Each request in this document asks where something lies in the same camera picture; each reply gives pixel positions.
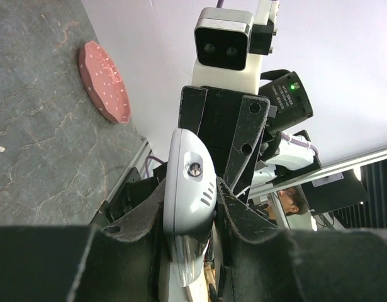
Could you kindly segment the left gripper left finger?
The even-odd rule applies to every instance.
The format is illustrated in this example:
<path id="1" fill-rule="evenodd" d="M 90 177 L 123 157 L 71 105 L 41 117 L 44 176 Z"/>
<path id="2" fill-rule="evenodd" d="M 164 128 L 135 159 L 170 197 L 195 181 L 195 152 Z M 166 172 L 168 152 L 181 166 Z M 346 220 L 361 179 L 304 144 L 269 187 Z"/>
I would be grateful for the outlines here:
<path id="1" fill-rule="evenodd" d="M 164 191 L 104 228 L 0 226 L 0 301 L 158 301 Z"/>

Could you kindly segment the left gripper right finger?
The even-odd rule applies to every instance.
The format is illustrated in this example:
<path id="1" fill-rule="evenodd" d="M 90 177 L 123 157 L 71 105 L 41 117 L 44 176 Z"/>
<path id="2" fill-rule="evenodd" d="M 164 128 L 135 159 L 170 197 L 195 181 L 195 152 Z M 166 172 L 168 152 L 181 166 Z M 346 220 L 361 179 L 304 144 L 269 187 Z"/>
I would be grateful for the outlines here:
<path id="1" fill-rule="evenodd" d="M 387 301 L 387 230 L 286 230 L 217 180 L 222 301 Z"/>

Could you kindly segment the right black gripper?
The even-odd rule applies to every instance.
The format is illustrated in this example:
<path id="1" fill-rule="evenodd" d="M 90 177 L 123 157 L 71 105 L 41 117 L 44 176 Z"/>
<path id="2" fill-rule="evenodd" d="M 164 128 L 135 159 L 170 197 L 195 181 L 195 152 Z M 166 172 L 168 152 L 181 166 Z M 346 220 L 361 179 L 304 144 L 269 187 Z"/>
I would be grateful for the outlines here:
<path id="1" fill-rule="evenodd" d="M 252 183 L 270 101 L 256 94 L 184 86 L 178 127 L 198 135 L 218 176 L 237 194 Z"/>

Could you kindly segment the white remote control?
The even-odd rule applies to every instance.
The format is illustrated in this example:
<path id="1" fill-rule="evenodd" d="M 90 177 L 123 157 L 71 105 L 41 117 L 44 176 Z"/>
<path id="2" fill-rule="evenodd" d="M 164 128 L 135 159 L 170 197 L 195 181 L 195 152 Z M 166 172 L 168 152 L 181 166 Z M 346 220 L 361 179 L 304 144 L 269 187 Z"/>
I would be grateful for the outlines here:
<path id="1" fill-rule="evenodd" d="M 205 144 L 187 129 L 174 130 L 165 177 L 163 230 L 182 287 L 201 274 L 216 194 L 215 168 Z"/>

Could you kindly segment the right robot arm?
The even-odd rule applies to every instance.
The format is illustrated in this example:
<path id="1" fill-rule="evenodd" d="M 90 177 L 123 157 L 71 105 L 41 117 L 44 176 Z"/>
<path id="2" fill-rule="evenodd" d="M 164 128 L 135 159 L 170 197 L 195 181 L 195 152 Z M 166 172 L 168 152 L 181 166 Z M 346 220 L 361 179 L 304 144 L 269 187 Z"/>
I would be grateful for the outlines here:
<path id="1" fill-rule="evenodd" d="M 321 168 L 318 151 L 304 130 L 285 130 L 313 116 L 294 71 L 263 72 L 257 95 L 210 86 L 181 91 L 179 128 L 206 145 L 218 177 L 235 193 L 249 185 L 277 186 Z"/>

